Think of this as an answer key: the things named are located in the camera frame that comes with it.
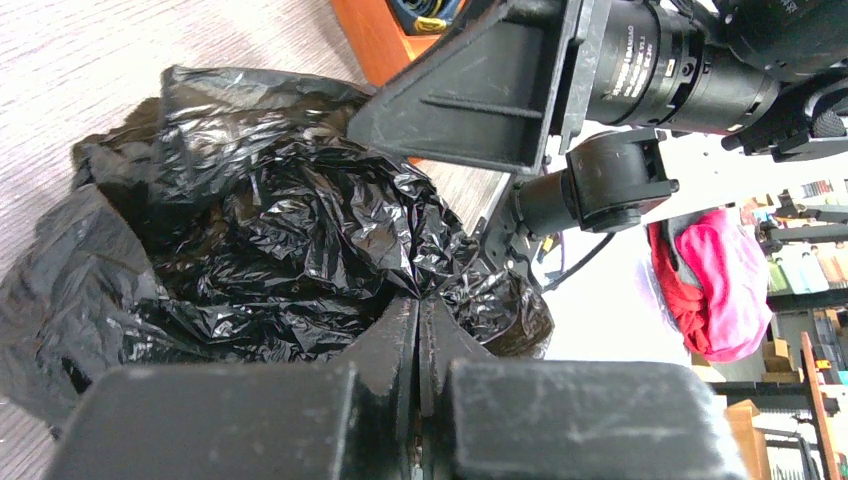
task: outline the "wood grain surface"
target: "wood grain surface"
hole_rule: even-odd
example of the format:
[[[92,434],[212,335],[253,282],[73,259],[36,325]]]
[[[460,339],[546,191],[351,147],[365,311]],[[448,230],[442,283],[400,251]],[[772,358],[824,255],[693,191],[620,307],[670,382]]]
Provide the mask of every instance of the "wood grain surface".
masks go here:
[[[70,146],[156,96],[168,66],[240,66],[364,83],[328,0],[0,2],[0,275],[68,192]],[[426,164],[473,223],[499,174]],[[0,399],[0,478],[37,478],[46,429]]]

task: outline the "black plastic bag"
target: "black plastic bag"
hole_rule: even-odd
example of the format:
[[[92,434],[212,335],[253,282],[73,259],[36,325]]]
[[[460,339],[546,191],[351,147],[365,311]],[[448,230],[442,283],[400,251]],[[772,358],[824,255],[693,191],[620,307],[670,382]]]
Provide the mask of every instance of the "black plastic bag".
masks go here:
[[[0,387],[50,423],[127,363],[327,360],[397,295],[441,294],[523,355],[538,292],[475,270],[429,179],[344,139],[368,96],[282,72],[174,67],[161,99],[74,147],[73,191],[0,284]]]

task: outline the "cable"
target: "cable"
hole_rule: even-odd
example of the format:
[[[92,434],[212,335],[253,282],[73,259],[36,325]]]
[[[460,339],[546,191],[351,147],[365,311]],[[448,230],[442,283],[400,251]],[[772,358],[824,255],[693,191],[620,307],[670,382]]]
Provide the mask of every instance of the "cable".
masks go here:
[[[589,253],[586,254],[585,257],[581,258],[579,262],[572,265],[571,268],[569,268],[568,270],[565,271],[565,273],[563,273],[562,275],[557,277],[556,280],[545,285],[545,287],[542,289],[542,293],[546,293],[546,292],[549,292],[549,291],[557,288],[558,286],[562,285],[563,282],[568,280],[569,277],[571,277],[575,273],[579,272],[581,268],[585,267],[587,263],[591,262],[593,258],[598,256],[598,254],[601,253],[601,250],[603,250],[604,247],[609,245],[609,243],[612,241],[613,237],[615,237],[614,233],[608,233],[607,236],[604,237],[603,240],[598,242],[598,244],[595,245],[592,248],[592,250],[589,251]]]

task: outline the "pink towel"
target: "pink towel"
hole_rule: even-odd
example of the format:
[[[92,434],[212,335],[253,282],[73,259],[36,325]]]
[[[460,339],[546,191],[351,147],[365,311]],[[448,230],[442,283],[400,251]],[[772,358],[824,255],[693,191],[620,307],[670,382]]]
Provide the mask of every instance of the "pink towel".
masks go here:
[[[766,305],[768,264],[756,240],[728,220],[727,210],[717,210],[687,228],[675,245],[707,297],[711,348],[704,357],[732,362],[751,355],[772,315]]]

